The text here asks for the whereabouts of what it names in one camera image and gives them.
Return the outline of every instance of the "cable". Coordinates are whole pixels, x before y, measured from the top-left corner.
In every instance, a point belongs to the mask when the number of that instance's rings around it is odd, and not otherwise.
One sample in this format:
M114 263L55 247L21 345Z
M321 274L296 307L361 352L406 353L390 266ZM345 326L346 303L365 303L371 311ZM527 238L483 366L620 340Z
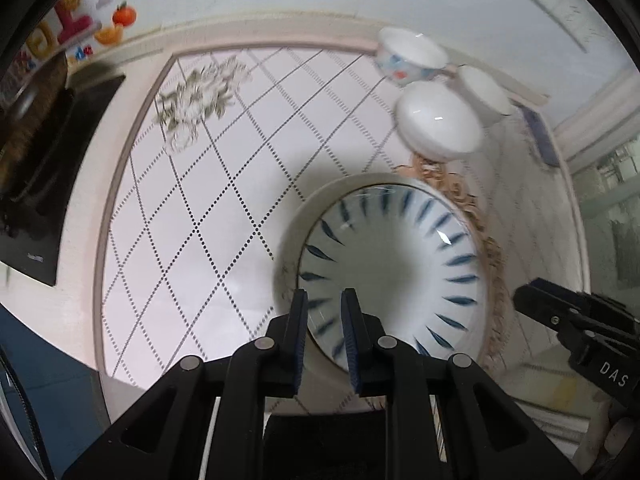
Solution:
M38 456L40 457L40 464L42 465L42 470L47 480L56 480L56 476L53 474L53 468L51 467L51 462L49 461L49 455L47 454L47 449L44 446L44 441L42 439L42 434L40 433L40 427L38 426L38 421L36 420L36 415L31 407L31 403L27 398L27 394L22 387L22 383L18 380L18 376L15 373L14 368L11 366L9 359L4 353L4 349L2 345L0 345L0 365L6 371L9 379L14 384L16 391L18 392L18 398L20 399L20 403L24 410L24 413L27 416L27 420L29 421L29 428L31 430L31 436L33 437L33 445L35 446L36 451L38 452Z

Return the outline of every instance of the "black device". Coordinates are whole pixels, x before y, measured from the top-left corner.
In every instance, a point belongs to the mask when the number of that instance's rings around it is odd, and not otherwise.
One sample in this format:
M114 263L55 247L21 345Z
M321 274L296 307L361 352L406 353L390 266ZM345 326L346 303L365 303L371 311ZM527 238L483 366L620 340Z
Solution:
M640 321L625 306L598 294L574 292L538 278L517 288L518 312L558 333L571 352L569 366L609 394L614 422L628 416L633 433L615 460L598 464L588 478L626 479L640 470Z
M123 81L118 76L60 93L18 168L13 189L0 197L0 261L56 284L66 206L89 142Z
M266 336L228 358L183 357L79 458L63 480L191 480L198 477L217 410L207 480L261 478L264 397L298 390L306 337L306 292ZM360 396L386 397L388 480L572 480L580 473L466 354L418 354L342 294L351 382ZM429 402L437 399L446 443L442 462Z

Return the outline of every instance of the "diamond pattern tile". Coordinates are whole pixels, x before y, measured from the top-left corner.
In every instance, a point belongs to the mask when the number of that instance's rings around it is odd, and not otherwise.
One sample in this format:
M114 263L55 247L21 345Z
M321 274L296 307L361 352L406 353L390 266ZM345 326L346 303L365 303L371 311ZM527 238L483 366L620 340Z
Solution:
M401 90L374 61L313 48L249 48L180 58L161 85L231 56L249 77L221 117L171 156L155 104L127 158L111 215L103 275L107 370L143 388L187 354L229 355L264 334L274 316L274 252L300 205L325 184L392 171L412 153L394 129ZM462 175L503 249L510 292L532 276L581 288L581 262L562 175L532 154L517 112L486 131L478 153L449 164ZM506 319L495 369L556 344L538 323ZM296 399L277 413L373 409L374 402L305 371Z

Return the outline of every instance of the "gold ornamental border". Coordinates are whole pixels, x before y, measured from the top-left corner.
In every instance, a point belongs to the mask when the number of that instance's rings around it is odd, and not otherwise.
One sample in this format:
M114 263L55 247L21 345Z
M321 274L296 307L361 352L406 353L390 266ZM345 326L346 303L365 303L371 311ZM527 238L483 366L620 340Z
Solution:
M449 173L446 164L412 156L410 166L397 166L394 172L416 178L441 192L460 208L468 220L468 227L481 250L481 261L487 276L487 295L490 308L488 335L480 353L482 368L489 374L495 370L499 352L506 343L505 318L509 294L504 284L504 259L498 243L487 234L484 212L478 207L478 199L468 192L465 179L457 173Z

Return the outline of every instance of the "bowl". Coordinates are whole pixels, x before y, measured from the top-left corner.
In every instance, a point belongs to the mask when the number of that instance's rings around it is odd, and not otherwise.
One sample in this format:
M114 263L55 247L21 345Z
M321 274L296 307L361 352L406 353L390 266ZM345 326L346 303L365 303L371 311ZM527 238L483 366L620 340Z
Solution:
M513 106L501 86L487 72L471 65L458 67L449 88L476 112L482 126L492 126L513 113Z
M484 131L471 106L446 85L411 83L396 103L398 133L417 153L447 162L480 148Z
M400 86L435 77L449 62L442 47L405 28L385 27L378 33L376 63Z
M288 312L297 286L307 290L305 369L335 388L349 384L336 310L347 286L356 288L363 312L379 316L387 333L417 351L477 359L489 317L479 247L464 213L427 184L389 173L348 176L313 193L287 227L275 259L276 312Z

